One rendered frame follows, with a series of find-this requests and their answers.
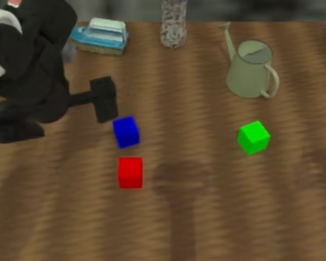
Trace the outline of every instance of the watering can opening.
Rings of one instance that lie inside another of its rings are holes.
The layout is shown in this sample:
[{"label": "watering can opening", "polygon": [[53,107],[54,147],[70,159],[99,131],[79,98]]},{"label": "watering can opening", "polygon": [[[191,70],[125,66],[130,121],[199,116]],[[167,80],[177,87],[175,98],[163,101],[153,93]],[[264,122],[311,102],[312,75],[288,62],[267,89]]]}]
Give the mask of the watering can opening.
[{"label": "watering can opening", "polygon": [[273,56],[269,45],[260,40],[246,40],[238,47],[239,57],[250,64],[265,64]]}]

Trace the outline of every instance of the watering can handle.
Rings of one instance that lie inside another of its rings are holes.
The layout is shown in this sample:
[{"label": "watering can handle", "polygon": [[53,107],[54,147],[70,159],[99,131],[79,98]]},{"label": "watering can handle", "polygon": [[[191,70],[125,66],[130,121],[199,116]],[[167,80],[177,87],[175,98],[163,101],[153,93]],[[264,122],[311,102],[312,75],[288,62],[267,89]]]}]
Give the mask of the watering can handle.
[{"label": "watering can handle", "polygon": [[270,98],[273,98],[277,94],[277,91],[279,89],[280,79],[279,79],[278,73],[276,72],[276,70],[273,69],[273,67],[271,65],[265,64],[265,68],[268,69],[269,72],[271,73],[271,75],[273,76],[274,84],[273,84],[272,92],[270,94],[267,91],[261,91],[261,94],[264,98],[270,99]]}]

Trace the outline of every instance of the gray background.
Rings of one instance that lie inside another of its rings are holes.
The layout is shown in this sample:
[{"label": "gray background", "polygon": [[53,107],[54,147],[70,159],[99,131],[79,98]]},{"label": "gray background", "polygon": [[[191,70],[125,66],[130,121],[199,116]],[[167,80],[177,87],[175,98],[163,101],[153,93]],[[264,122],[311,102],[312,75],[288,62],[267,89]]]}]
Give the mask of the gray background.
[{"label": "gray background", "polygon": [[[67,0],[79,20],[103,17],[123,21],[160,21],[160,0]],[[189,0],[187,19],[326,20],[326,0]]]}]

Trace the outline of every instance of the blue cube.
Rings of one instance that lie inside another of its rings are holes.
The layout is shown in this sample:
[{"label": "blue cube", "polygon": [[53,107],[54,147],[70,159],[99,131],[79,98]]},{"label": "blue cube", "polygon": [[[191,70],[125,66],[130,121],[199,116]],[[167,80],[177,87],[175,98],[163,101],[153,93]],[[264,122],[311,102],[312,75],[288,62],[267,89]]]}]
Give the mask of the blue cube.
[{"label": "blue cube", "polygon": [[140,143],[139,128],[133,116],[114,120],[112,127],[119,148],[127,148]]}]

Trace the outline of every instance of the watering can spout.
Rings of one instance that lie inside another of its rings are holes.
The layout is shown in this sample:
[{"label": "watering can spout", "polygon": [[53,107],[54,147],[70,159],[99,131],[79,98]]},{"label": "watering can spout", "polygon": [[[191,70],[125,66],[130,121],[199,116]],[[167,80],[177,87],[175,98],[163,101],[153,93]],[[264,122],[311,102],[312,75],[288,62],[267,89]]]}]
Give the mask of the watering can spout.
[{"label": "watering can spout", "polygon": [[223,30],[224,37],[225,37],[226,44],[227,44],[229,58],[232,61],[233,57],[235,56],[235,48],[234,48],[234,45],[232,42],[232,38],[230,37],[229,31],[228,31],[230,24],[231,24],[231,22],[224,23],[224,24],[220,25],[220,28]]}]

